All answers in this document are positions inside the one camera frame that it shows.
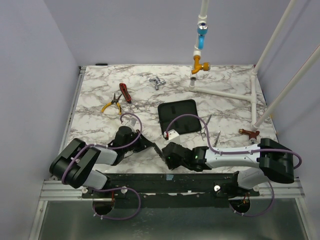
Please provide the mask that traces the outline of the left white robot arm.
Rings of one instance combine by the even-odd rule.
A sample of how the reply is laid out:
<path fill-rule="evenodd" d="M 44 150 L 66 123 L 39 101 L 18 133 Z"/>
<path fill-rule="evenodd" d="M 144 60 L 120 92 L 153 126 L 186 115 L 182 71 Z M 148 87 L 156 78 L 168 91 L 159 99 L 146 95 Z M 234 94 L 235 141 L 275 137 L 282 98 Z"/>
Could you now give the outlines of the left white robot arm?
<path fill-rule="evenodd" d="M 107 146 L 86 144 L 79 138 L 73 139 L 52 162 L 49 172 L 63 184 L 75 189 L 82 186 L 93 188 L 99 197 L 104 198 L 110 194 L 111 185 L 105 174 L 93 170 L 94 165 L 116 166 L 126 153 L 139 153 L 148 148 L 161 153 L 158 146 L 147 140 L 139 130 L 133 131 L 128 126 L 121 126 L 114 140 Z"/>

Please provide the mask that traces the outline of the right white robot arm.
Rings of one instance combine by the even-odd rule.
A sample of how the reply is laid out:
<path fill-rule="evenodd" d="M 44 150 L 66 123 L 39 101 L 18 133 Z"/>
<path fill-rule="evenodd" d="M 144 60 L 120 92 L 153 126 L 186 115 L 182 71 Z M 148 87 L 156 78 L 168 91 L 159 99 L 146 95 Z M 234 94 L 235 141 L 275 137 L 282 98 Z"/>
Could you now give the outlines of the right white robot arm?
<path fill-rule="evenodd" d="M 162 149 L 162 153 L 170 170 L 180 166 L 195 172 L 222 167 L 247 167 L 236 173 L 236 180 L 230 183 L 230 191 L 236 196 L 269 181 L 292 184 L 295 180 L 294 152 L 269 138 L 262 138 L 258 144 L 233 148 L 199 146 L 188 149 L 170 142 Z"/>

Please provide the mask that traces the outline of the black hair comb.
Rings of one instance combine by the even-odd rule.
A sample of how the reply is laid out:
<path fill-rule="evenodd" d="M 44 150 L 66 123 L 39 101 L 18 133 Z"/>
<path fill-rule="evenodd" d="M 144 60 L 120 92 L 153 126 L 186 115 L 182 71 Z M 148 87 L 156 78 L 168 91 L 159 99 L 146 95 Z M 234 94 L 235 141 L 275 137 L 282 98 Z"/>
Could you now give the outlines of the black hair comb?
<path fill-rule="evenodd" d="M 155 152 L 159 155 L 159 157 L 162 159 L 162 161 L 165 162 L 166 158 L 165 158 L 163 152 L 161 151 L 161 149 L 157 145 L 154 146 L 153 148 L 154 148 Z"/>

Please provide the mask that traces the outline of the black zip tool case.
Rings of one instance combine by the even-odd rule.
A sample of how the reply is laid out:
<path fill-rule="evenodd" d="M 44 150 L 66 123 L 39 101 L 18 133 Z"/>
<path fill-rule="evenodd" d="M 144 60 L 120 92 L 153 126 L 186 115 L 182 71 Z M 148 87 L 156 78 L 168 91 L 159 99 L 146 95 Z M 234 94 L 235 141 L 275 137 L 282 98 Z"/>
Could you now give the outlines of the black zip tool case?
<path fill-rule="evenodd" d="M 161 103 L 157 107 L 159 124 L 161 132 L 164 133 L 169 124 L 181 115 L 191 114 L 198 116 L 196 102 L 193 99 L 173 101 Z M 195 133 L 202 128 L 201 122 L 198 118 L 192 116 L 183 116 L 177 119 L 169 128 L 175 130 L 180 135 Z"/>

